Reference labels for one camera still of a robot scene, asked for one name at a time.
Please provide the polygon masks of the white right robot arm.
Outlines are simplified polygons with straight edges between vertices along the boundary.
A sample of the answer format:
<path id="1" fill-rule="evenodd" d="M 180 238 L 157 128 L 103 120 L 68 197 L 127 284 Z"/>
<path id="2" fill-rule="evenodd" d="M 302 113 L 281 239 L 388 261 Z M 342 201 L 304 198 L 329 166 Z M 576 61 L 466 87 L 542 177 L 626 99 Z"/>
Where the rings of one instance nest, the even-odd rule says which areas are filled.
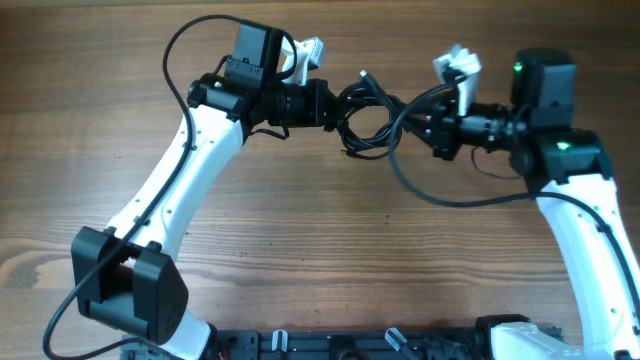
<path id="1" fill-rule="evenodd" d="M 599 136 L 576 128 L 576 65 L 565 51 L 515 55 L 510 102 L 477 101 L 481 63 L 455 46 L 433 63 L 440 83 L 413 100 L 395 127 L 415 134 L 435 157 L 463 146 L 505 151 L 560 249 L 582 323 L 573 348 L 527 318 L 478 322 L 489 359 L 635 359 L 639 355 L 639 264 L 620 215 L 613 169 Z"/>

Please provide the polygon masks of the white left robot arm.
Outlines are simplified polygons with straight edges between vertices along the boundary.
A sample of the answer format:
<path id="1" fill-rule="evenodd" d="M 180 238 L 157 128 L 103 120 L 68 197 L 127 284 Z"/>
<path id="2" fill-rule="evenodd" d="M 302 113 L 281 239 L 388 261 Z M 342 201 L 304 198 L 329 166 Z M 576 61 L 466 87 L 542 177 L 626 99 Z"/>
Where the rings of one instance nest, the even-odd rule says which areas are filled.
<path id="1" fill-rule="evenodd" d="M 104 229 L 82 228 L 73 240 L 72 298 L 83 316 L 158 355 L 218 357 L 215 327 L 187 308 L 176 266 L 182 240 L 250 136 L 283 139 L 293 127 L 329 127 L 344 114 L 327 82 L 309 77 L 325 54 L 316 37 L 296 41 L 281 29 L 240 22 L 234 51 L 179 98 L 179 130 L 136 196 Z"/>

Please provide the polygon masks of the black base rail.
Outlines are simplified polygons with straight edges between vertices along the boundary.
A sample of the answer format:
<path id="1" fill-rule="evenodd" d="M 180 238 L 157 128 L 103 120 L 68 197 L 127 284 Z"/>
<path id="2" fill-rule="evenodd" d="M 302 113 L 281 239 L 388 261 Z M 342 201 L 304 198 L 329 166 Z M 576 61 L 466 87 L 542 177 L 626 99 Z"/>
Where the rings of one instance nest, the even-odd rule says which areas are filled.
<path id="1" fill-rule="evenodd" d="M 481 359 L 472 328 L 430 331 L 289 332 L 226 330 L 211 356 L 219 360 Z"/>

